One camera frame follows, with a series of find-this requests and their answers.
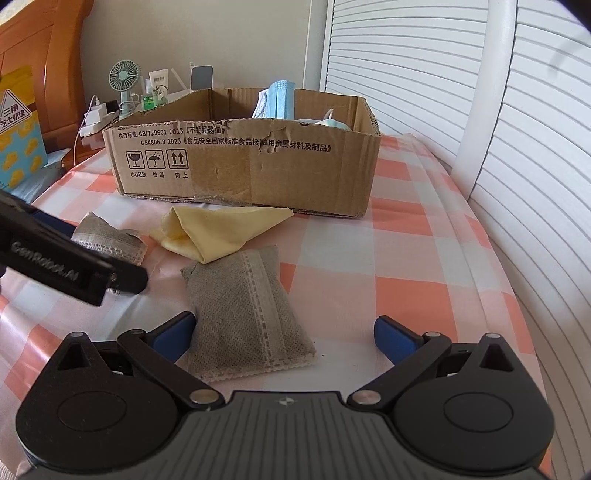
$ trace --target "folded yellow cloth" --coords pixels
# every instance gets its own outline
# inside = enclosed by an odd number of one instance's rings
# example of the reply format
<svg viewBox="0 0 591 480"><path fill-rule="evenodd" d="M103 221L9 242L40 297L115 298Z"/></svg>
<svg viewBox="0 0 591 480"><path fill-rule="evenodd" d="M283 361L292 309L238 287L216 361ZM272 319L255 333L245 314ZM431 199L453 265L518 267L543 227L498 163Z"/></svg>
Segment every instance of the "folded yellow cloth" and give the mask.
<svg viewBox="0 0 591 480"><path fill-rule="evenodd" d="M199 263L240 250L251 238L293 215L289 208L230 207L219 210L178 205L150 233L165 249Z"/></svg>

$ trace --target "wooden headboard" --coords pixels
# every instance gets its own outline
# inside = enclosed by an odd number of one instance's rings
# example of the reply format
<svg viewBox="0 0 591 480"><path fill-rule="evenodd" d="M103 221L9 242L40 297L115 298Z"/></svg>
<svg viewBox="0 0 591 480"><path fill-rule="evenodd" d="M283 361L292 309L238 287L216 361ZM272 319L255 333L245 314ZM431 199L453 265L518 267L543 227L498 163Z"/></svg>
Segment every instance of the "wooden headboard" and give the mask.
<svg viewBox="0 0 591 480"><path fill-rule="evenodd" d="M80 69L82 22L94 0L34 0L0 25L0 75L33 68L46 151L71 148L87 106Z"/></svg>

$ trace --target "beige wall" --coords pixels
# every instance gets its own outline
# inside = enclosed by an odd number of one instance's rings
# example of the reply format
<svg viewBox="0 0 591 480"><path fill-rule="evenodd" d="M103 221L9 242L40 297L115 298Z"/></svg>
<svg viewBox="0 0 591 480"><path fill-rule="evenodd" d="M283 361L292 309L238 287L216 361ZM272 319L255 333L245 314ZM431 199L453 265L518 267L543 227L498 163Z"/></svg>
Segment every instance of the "beige wall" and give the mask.
<svg viewBox="0 0 591 480"><path fill-rule="evenodd" d="M309 58L322 58L324 32L310 22L311 2L313 12L326 12L327 0L95 0L81 40L86 97L118 98L108 73L121 59L137 62L146 76L173 67L187 84L194 61L213 65L214 82L226 87L278 79L302 87L310 24ZM314 82L309 69L306 86ZM170 87L180 88L172 74Z"/></svg>

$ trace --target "white louvered door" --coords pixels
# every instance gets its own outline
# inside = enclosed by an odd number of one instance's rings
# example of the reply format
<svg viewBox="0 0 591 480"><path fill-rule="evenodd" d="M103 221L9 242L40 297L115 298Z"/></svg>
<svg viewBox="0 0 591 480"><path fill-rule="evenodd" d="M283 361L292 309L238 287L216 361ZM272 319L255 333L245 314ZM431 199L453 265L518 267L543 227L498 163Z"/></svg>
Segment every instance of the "white louvered door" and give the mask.
<svg viewBox="0 0 591 480"><path fill-rule="evenodd" d="M518 296L557 420L556 477L591 469L591 35L519 0L505 97L469 203Z"/></svg>
<svg viewBox="0 0 591 480"><path fill-rule="evenodd" d="M321 89L364 96L383 133L412 133L453 167L487 8L487 0L335 0Z"/></svg>

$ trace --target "snack package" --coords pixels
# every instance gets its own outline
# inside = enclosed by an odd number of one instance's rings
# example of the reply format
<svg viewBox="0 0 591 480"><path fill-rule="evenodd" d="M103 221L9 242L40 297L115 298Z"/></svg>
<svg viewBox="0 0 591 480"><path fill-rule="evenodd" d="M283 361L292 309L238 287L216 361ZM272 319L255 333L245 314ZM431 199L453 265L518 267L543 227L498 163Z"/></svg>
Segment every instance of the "snack package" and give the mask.
<svg viewBox="0 0 591 480"><path fill-rule="evenodd" d="M0 98L0 188L10 192L47 165L30 66L2 75Z"/></svg>

